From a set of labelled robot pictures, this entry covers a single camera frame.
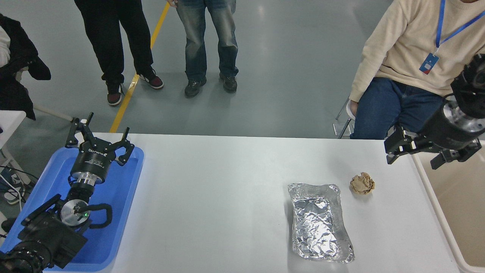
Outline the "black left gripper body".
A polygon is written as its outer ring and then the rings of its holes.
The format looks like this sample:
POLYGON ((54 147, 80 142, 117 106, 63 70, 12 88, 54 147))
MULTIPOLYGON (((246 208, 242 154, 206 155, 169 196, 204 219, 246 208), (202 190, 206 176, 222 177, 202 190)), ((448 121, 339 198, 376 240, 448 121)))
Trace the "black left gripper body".
POLYGON ((71 177, 78 179, 83 173, 97 176, 97 182, 104 182, 112 161, 116 157, 114 150, 109 150, 111 142, 97 140, 94 144, 83 142, 71 169, 71 177))

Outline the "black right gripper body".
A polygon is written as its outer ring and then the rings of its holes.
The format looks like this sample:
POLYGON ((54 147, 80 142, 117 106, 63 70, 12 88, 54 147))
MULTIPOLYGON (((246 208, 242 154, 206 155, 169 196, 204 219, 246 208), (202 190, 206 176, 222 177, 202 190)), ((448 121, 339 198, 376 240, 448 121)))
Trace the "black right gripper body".
POLYGON ((418 133, 439 147, 459 150, 482 134, 482 120, 468 116, 459 108, 442 108, 418 133))

